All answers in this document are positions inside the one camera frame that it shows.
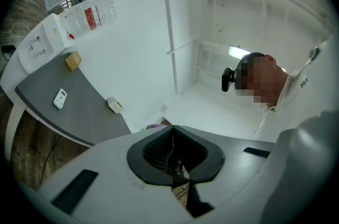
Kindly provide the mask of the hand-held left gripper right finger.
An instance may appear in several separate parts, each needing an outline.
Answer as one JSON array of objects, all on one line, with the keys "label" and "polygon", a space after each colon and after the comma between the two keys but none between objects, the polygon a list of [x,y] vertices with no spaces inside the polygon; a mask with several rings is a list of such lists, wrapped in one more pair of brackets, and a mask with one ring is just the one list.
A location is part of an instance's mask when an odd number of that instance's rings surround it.
[{"label": "hand-held left gripper right finger", "polygon": [[192,220],[222,205],[262,169],[273,147],[175,126],[174,150],[188,172],[189,195],[186,209],[178,209],[174,220]]}]

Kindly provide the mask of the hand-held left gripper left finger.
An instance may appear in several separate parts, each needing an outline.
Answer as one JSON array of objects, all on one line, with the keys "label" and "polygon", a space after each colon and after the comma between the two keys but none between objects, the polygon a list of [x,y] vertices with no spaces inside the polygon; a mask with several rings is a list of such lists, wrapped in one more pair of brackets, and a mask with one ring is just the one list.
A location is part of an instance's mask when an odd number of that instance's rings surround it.
[{"label": "hand-held left gripper left finger", "polygon": [[72,216],[87,223],[183,223],[187,211],[169,186],[145,183],[129,168],[127,151],[159,131],[144,130],[97,144],[53,173],[39,188],[52,201],[82,170],[98,173]]}]

